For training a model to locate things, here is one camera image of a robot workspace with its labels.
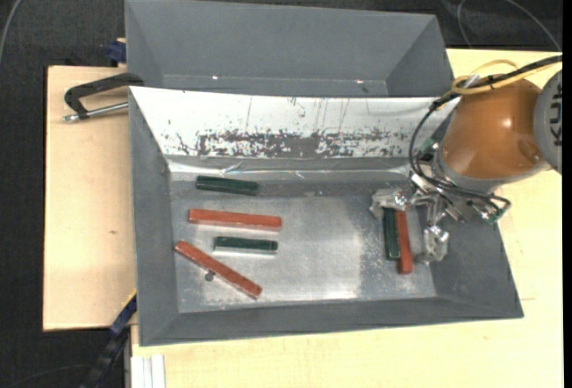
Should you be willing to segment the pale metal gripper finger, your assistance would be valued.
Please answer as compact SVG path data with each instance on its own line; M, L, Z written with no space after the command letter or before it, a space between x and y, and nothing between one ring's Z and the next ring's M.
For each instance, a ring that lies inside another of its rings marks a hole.
M409 206L409 197L403 190L379 189L372 196L369 208L372 215L382 219L387 209L405 211Z
M450 233L438 225L431 225L423 231L423 250L416 256L419 263L441 262L449 252Z

